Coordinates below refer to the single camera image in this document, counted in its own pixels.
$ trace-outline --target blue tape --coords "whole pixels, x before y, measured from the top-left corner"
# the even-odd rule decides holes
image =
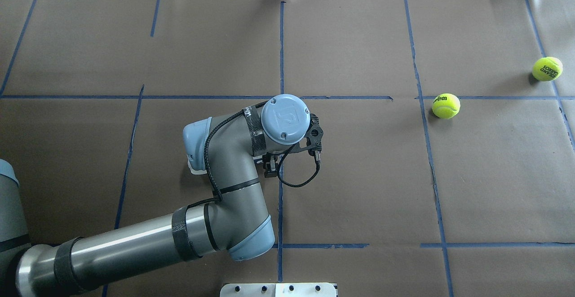
[[[285,2],[279,3],[279,93],[283,94],[283,6]]]
[[[421,248],[441,248],[439,243],[422,243]],[[448,248],[575,248],[571,242],[482,242],[448,243]]]
[[[152,31],[150,31],[150,37],[154,37],[154,33],[156,33],[156,19],[158,19],[159,9],[160,9],[160,0],[156,0],[156,10],[154,11],[154,20],[152,21]]]
[[[302,100],[391,100],[390,96],[301,96]]]
[[[122,180],[122,190],[119,193],[118,211],[115,215],[114,229],[119,228],[119,220],[122,216],[122,207],[124,206],[124,196],[126,195],[126,185],[128,183],[128,170],[132,161],[132,152],[134,149],[134,136],[136,135],[136,127],[138,125],[138,117],[140,116],[140,107],[142,106],[142,94],[144,93],[144,85],[140,89],[140,96],[138,105],[136,107],[136,117],[134,117],[134,126],[132,127],[132,137],[130,139],[130,146],[128,148],[128,159],[126,159],[126,168],[124,169],[124,179]]]
[[[535,38],[537,39],[537,44],[540,47],[541,56],[546,57],[547,54],[545,53],[545,49],[543,48],[543,43],[541,43],[541,38],[539,35],[539,30],[537,29],[537,25],[535,24],[535,20],[533,18],[533,12],[531,10],[531,4],[529,0],[525,0],[525,5],[527,7],[527,12],[529,13],[529,19],[531,21],[531,25],[533,26],[533,32],[535,33]],[[557,105],[559,106],[559,111],[561,112],[561,117],[563,118],[563,123],[565,124],[565,128],[567,129],[567,136],[569,137],[569,141],[571,142],[571,149],[575,151],[575,139],[573,138],[573,130],[571,129],[571,125],[569,125],[569,120],[567,119],[567,115],[565,113],[565,109],[563,108],[563,103],[559,97],[559,90],[557,90],[557,85],[555,81],[551,81],[551,86],[553,88],[553,93],[555,94],[555,98],[557,99]]]
[[[14,48],[14,53],[12,54],[12,59],[10,59],[10,64],[8,64],[8,69],[6,70],[6,75],[4,76],[4,82],[2,82],[2,88],[0,88],[0,96],[2,96],[2,94],[4,94],[4,90],[6,89],[6,84],[8,84],[8,78],[10,78],[10,72],[12,72],[12,67],[14,66],[14,61],[16,60],[16,55],[18,54],[18,50],[20,49],[20,45],[22,44],[22,39],[24,38],[24,33],[26,33],[26,27],[28,27],[28,23],[30,22],[30,18],[32,16],[32,12],[34,11],[36,1],[37,0],[32,1],[32,4],[30,5],[30,9],[28,10],[28,16],[26,16],[26,21],[24,21],[22,31],[20,32],[20,37],[18,37],[18,42],[16,43],[16,47]]]
[[[460,100],[556,100],[556,96],[457,96]],[[435,96],[423,96],[423,100],[434,100]]]
[[[279,174],[283,178],[283,166],[279,168]],[[278,282],[283,281],[283,184],[279,181],[278,200]]]
[[[437,211],[437,219],[439,224],[439,235],[441,238],[443,262],[445,265],[445,277],[447,279],[447,289],[449,296],[453,297],[453,285],[451,284],[451,270],[449,267],[449,258],[447,255],[447,244],[445,241],[445,233],[443,229],[443,217],[441,215],[441,205],[439,203],[439,191],[437,188],[437,179],[435,178],[435,167],[433,166],[433,154],[431,153],[431,142],[429,141],[429,132],[427,130],[427,119],[425,118],[425,106],[423,105],[423,90],[421,89],[421,81],[419,79],[419,71],[417,71],[417,64],[415,62],[415,43],[413,42],[413,31],[411,30],[411,17],[409,16],[409,3],[404,0],[405,4],[405,17],[407,18],[407,28],[409,32],[409,43],[411,44],[411,57],[413,58],[413,70],[415,72],[415,79],[417,80],[417,92],[419,93],[419,105],[421,108],[421,119],[423,120],[423,131],[425,132],[425,144],[427,146],[427,158],[429,159],[429,166],[431,167],[431,174],[433,176],[433,191],[435,192],[435,209]]]

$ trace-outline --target tennis ball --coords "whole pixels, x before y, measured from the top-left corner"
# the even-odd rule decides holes
[[[533,76],[539,81],[556,80],[563,72],[561,60],[546,56],[535,62],[533,65]]]
[[[451,119],[460,112],[460,99],[454,94],[440,94],[433,100],[433,114],[440,119]]]

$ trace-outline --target cable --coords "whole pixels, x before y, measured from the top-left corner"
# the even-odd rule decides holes
[[[267,103],[267,101],[263,101],[257,105],[255,105],[255,108],[260,108],[263,105],[265,105],[265,103]],[[211,198],[211,199],[205,199],[205,201],[222,201],[223,197],[220,191],[220,188],[218,188],[216,181],[214,180],[214,177],[212,175],[212,170],[210,168],[210,162],[208,159],[208,147],[210,145],[210,141],[212,140],[212,137],[214,136],[214,134],[216,134],[216,132],[221,129],[222,126],[226,125],[227,123],[233,121],[234,119],[236,119],[236,117],[239,117],[241,115],[243,115],[244,111],[238,111],[238,113],[235,113],[234,115],[228,117],[227,119],[224,119],[221,123],[219,123],[218,125],[216,125],[216,127],[214,127],[214,129],[212,129],[212,131],[210,132],[210,134],[208,135],[208,137],[206,138],[206,142],[204,144],[203,147],[203,161],[206,164],[206,172],[208,174],[208,178],[210,180],[210,184],[212,185],[213,188],[213,192],[217,195],[217,199],[215,198]]]
[[[288,156],[288,154],[290,154],[290,152],[293,150],[293,148],[294,148],[295,146],[296,146],[296,145],[290,146],[290,147],[283,153],[282,158],[279,160],[278,170],[281,169],[282,164],[283,164],[283,160],[286,158],[286,156]],[[290,186],[290,187],[293,187],[293,188],[300,188],[300,187],[303,187],[303,186],[307,185],[310,181],[312,181],[312,180],[318,175],[318,172],[320,172],[320,162],[319,162],[319,161],[316,161],[316,172],[314,172],[314,174],[313,174],[308,180],[302,182],[302,183],[299,184],[299,185],[290,184],[289,182],[283,180],[283,178],[282,178],[280,172],[278,172],[278,178],[279,178],[279,180],[282,182],[282,184],[284,184],[284,185],[286,185],[286,186]]]

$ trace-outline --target grid line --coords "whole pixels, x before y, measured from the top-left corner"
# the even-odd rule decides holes
[[[30,9],[28,10],[28,15],[26,16],[26,21],[24,21],[24,25],[22,26],[22,31],[20,31],[20,37],[18,37],[18,42],[16,42],[16,47],[14,47],[14,53],[12,54],[12,59],[10,59],[10,63],[8,64],[8,69],[6,70],[6,75],[4,76],[4,82],[2,82],[2,88],[0,88],[0,97],[4,94],[4,90],[6,89],[6,85],[8,84],[8,79],[10,78],[10,72],[12,72],[12,67],[14,66],[14,61],[16,60],[16,55],[18,54],[18,50],[20,49],[20,45],[22,44],[22,39],[24,38],[24,33],[26,33],[26,27],[28,27],[28,23],[30,22],[30,18],[32,17],[32,12],[34,12],[34,7],[37,0],[32,0],[32,4],[30,5]]]
[[[547,54],[545,53],[545,49],[543,47],[543,43],[541,42],[539,30],[537,29],[537,25],[535,24],[535,19],[533,18],[533,12],[531,10],[531,4],[529,0],[525,0],[525,5],[527,7],[527,12],[529,14],[529,19],[531,21],[531,25],[533,27],[533,32],[537,39],[537,44],[539,45],[541,56],[546,57]],[[573,131],[571,130],[571,125],[569,125],[569,120],[567,119],[567,115],[565,113],[565,109],[563,109],[563,103],[559,98],[559,91],[557,90],[557,85],[555,84],[554,80],[551,80],[551,87],[553,88],[553,93],[555,94],[555,99],[557,99],[557,105],[559,106],[559,111],[561,112],[561,118],[563,118],[563,123],[565,124],[565,128],[567,129],[567,136],[569,137],[569,141],[571,142],[571,148],[575,152],[575,139],[573,139]]]
[[[156,33],[156,19],[158,19],[159,9],[160,9],[160,0],[156,0],[156,10],[154,11],[154,20],[152,21],[152,30],[150,31],[150,37],[154,37],[154,33]]]
[[[431,152],[431,142],[429,141],[429,131],[427,130],[427,119],[425,118],[425,106],[423,104],[423,90],[421,89],[421,80],[419,78],[419,71],[417,71],[417,64],[415,61],[415,43],[413,42],[413,30],[411,29],[411,17],[409,16],[409,3],[404,0],[405,4],[405,17],[407,19],[407,29],[409,33],[409,43],[411,45],[411,57],[413,59],[413,71],[415,79],[417,80],[417,92],[419,93],[419,106],[421,109],[421,120],[423,121],[423,132],[425,133],[425,145],[427,147],[427,158],[431,168],[431,175],[433,177],[433,192],[435,193],[435,211],[437,212],[437,220],[439,225],[439,236],[441,238],[441,248],[443,252],[443,264],[445,267],[445,277],[447,280],[447,289],[449,296],[453,297],[453,285],[451,283],[451,270],[449,267],[449,258],[447,254],[447,243],[445,240],[445,232],[443,229],[443,217],[441,214],[441,204],[439,202],[439,191],[437,186],[437,179],[435,178],[435,166],[433,165],[433,154]]]

